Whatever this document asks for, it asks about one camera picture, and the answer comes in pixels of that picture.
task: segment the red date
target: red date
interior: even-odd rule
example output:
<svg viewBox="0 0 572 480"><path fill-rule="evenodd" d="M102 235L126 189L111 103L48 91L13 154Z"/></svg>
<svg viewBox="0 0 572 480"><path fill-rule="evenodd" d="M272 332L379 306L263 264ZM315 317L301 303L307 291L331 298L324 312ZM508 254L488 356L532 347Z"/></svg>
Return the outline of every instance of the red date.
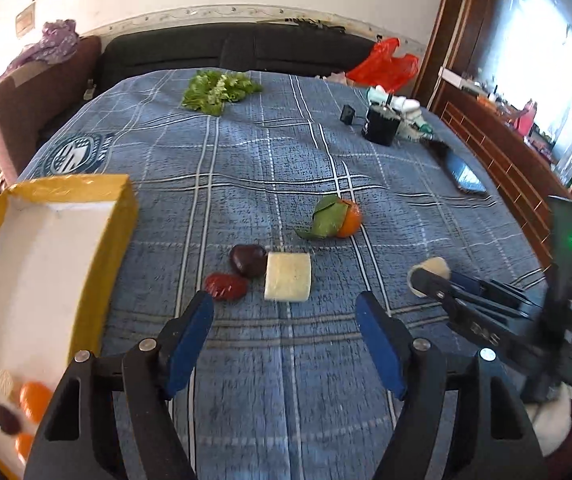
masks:
<svg viewBox="0 0 572 480"><path fill-rule="evenodd" d="M206 278L204 290L215 301L236 301L248 292L248 282L233 274L215 272Z"/></svg>

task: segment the screw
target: screw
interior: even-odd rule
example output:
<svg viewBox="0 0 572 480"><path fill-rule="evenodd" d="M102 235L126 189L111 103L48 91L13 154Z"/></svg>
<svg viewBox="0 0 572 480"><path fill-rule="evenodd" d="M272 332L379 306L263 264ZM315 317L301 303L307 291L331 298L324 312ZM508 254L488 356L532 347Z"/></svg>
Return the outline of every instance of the screw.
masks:
<svg viewBox="0 0 572 480"><path fill-rule="evenodd" d="M413 347L415 348L415 350L418 350L419 352L425 352L430 348L430 346L431 346L430 341L422 337L418 337L413 341Z"/></svg>
<svg viewBox="0 0 572 480"><path fill-rule="evenodd" d="M157 341L152 338L143 339L140 341L140 350L142 352L150 352L157 346Z"/></svg>
<svg viewBox="0 0 572 480"><path fill-rule="evenodd" d="M88 350L80 350L75 354L75 361L77 363L85 363L90 359L90 352Z"/></svg>
<svg viewBox="0 0 572 480"><path fill-rule="evenodd" d="M490 348L482 348L479 355L484 361L494 361L497 358L497 354Z"/></svg>

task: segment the brown armrest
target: brown armrest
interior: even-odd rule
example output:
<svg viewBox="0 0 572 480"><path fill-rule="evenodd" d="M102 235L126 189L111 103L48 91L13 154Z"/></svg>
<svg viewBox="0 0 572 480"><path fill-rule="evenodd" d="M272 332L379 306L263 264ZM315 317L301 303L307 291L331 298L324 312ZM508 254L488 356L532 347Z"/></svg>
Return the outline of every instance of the brown armrest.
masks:
<svg viewBox="0 0 572 480"><path fill-rule="evenodd" d="M101 50L99 37L83 38L68 61L21 67L0 83L0 168L9 184L34 156L44 124L82 100Z"/></svg>

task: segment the red plastic bag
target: red plastic bag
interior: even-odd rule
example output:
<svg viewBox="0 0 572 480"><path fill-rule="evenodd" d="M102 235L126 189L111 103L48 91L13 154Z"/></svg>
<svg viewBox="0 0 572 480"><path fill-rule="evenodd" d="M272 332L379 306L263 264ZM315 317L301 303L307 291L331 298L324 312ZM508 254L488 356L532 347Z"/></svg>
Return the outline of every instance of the red plastic bag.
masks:
<svg viewBox="0 0 572 480"><path fill-rule="evenodd" d="M346 74L348 79L364 86L384 87L386 92L397 92L419 73L419 59L412 54L393 57L399 46L397 38L375 43L368 58Z"/></svg>

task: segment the orange fruit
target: orange fruit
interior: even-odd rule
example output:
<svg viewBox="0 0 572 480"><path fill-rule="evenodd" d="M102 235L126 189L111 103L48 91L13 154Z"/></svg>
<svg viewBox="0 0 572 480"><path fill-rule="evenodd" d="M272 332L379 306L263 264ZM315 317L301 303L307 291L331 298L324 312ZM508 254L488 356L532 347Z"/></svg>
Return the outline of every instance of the orange fruit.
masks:
<svg viewBox="0 0 572 480"><path fill-rule="evenodd" d="M52 392L42 383L24 383L19 392L19 405L28 420L39 424L44 418L50 397L52 397Z"/></svg>
<svg viewBox="0 0 572 480"><path fill-rule="evenodd" d="M343 224L341 224L341 228L337 231L336 236L339 238L348 238L358 231L363 218L359 206L352 202L352 200L342 198L340 202L348 205L348 211L346 211L346 218L343 219Z"/></svg>
<svg viewBox="0 0 572 480"><path fill-rule="evenodd" d="M31 453L33 436L28 433L20 433L15 438L15 451L22 464L26 465L28 456Z"/></svg>

